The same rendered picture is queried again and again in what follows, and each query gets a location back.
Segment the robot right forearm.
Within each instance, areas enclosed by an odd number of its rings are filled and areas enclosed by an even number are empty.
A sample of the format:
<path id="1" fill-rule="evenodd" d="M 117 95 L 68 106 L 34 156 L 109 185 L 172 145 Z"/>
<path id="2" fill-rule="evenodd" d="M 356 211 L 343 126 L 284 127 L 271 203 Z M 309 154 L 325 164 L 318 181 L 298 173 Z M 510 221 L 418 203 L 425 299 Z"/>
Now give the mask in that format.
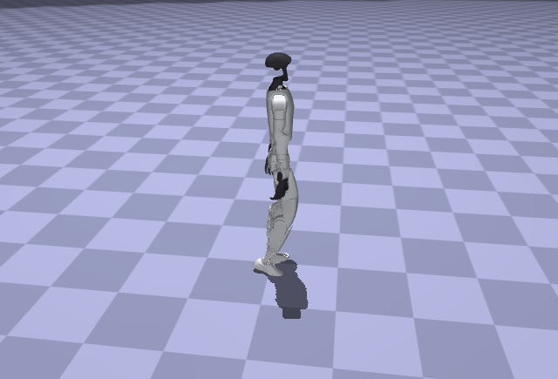
<path id="1" fill-rule="evenodd" d="M 288 163 L 288 143 L 289 139 L 282 135 L 277 139 L 276 142 L 276 168 L 277 173 L 282 173 L 282 179 L 287 179 L 289 177 L 289 163 Z"/>

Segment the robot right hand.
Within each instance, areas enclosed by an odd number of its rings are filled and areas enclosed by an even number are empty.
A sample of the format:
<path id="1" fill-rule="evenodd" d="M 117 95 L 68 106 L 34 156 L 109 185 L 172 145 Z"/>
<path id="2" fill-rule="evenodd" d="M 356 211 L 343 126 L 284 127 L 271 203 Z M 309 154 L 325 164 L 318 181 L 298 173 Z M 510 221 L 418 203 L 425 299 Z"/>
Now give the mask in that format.
<path id="1" fill-rule="evenodd" d="M 282 179 L 282 173 L 281 172 L 279 172 L 277 174 L 277 181 L 279 181 L 279 183 L 276 187 L 275 196 L 273 198 L 270 198 L 271 200 L 279 200 L 279 199 L 281 199 L 282 197 L 285 196 L 286 190 L 289 189 L 288 180 L 289 180 L 289 178 Z"/>

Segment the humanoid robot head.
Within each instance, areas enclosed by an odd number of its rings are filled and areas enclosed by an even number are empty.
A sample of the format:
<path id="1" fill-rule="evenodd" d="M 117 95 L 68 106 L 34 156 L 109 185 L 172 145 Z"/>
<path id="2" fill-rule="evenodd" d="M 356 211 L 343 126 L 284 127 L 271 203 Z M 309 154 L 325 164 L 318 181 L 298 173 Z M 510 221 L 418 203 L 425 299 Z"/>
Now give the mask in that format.
<path id="1" fill-rule="evenodd" d="M 274 68 L 276 71 L 282 69 L 283 75 L 279 77 L 274 77 L 269 91 L 274 91 L 278 85 L 282 85 L 283 81 L 288 81 L 287 66 L 291 62 L 291 57 L 285 53 L 275 52 L 266 58 L 265 65 L 270 68 Z M 282 88 L 286 90 L 286 87 L 282 85 Z M 277 89 L 278 90 L 278 89 Z"/>

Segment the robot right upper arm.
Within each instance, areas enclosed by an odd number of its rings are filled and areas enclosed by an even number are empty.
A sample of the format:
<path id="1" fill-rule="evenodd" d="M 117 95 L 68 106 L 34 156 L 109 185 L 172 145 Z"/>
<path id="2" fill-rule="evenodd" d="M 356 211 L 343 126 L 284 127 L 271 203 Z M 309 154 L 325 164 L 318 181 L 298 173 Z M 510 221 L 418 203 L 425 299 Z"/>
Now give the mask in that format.
<path id="1" fill-rule="evenodd" d="M 271 109 L 273 112 L 273 137 L 276 143 L 280 136 L 284 135 L 287 137 L 282 132 L 286 124 L 287 99 L 285 96 L 280 94 L 274 95 L 271 101 Z"/>

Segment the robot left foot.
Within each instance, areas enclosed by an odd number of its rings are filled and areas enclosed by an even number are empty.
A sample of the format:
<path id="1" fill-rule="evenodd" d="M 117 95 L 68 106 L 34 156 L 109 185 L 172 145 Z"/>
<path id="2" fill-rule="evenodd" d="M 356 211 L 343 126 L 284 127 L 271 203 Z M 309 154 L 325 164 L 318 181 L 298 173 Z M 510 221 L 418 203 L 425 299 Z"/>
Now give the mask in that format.
<path id="1" fill-rule="evenodd" d="M 277 263 L 281 263 L 281 262 L 287 260 L 288 258 L 289 258 L 289 254 L 287 254 L 287 253 L 276 254 L 274 259 L 271 260 L 271 262 L 273 264 L 277 264 Z M 262 259 L 264 259 L 264 257 Z M 270 261 L 270 259 L 269 259 L 269 261 Z"/>

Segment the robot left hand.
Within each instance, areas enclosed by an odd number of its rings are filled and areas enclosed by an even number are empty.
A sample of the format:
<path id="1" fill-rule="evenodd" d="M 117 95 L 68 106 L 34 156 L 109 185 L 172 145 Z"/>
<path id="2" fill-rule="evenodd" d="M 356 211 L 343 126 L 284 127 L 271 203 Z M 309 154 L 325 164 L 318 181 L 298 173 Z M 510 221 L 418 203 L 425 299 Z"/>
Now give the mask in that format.
<path id="1" fill-rule="evenodd" d="M 269 150 L 270 150 L 270 149 L 271 149 L 271 144 L 269 144 Z M 266 158 L 265 173 L 268 173 L 268 172 L 267 172 L 267 168 L 268 168 L 269 175 L 271 175 L 270 170 L 269 170 L 269 167 L 268 167 L 268 157 Z M 273 175 L 273 173 L 272 173 L 272 175 Z"/>

